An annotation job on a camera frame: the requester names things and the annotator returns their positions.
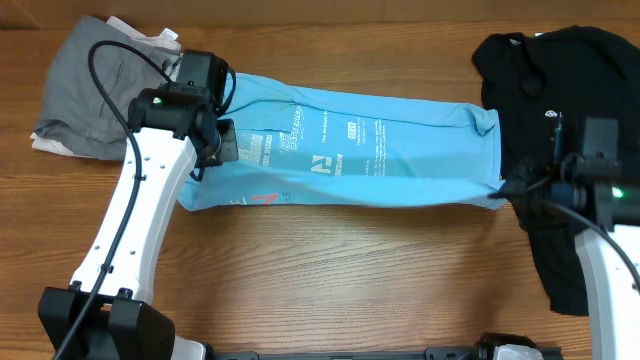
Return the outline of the light blue printed t-shirt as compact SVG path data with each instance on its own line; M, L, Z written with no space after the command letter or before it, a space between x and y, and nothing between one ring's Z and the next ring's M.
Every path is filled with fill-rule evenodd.
M496 209L499 116L468 103L332 92L239 74L239 157L188 180L187 210L225 205L444 204Z

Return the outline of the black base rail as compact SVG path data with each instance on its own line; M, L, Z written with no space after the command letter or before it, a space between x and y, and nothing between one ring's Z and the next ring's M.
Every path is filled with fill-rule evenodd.
M552 359L563 360L559 348L534 349L503 345L491 349L487 345L462 347L429 347L421 351L333 352L297 354L259 354L257 352L216 352L214 360L493 360Z

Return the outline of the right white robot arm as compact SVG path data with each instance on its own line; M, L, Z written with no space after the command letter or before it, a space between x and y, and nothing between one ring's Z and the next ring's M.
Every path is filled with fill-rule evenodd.
M511 180L494 198L529 212L540 208L583 225L574 238L586 287L593 356L639 356L639 182L622 175L619 125L588 117L571 126L561 114L546 175Z

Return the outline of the black t-shirt white logo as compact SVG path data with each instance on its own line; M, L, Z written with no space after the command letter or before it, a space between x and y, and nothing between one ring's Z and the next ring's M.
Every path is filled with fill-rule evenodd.
M577 125L587 117L618 120L622 173L639 175L639 49L596 27L572 26L537 37L493 34L472 61L483 78L481 100L497 111L501 126L501 172L543 178L553 160L557 122L567 123L565 151L577 143ZM552 311L588 313L584 275L574 237L584 225L525 202L513 209L529 239L534 264Z

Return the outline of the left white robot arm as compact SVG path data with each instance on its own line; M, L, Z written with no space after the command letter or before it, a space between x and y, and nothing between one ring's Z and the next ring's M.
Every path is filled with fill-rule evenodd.
M207 343L177 335L152 306L157 260L189 178L239 158L226 112L236 89L228 63L187 50L176 79L145 88L114 113L125 131L120 178L99 229L65 289L48 287L38 316L57 359L211 359Z

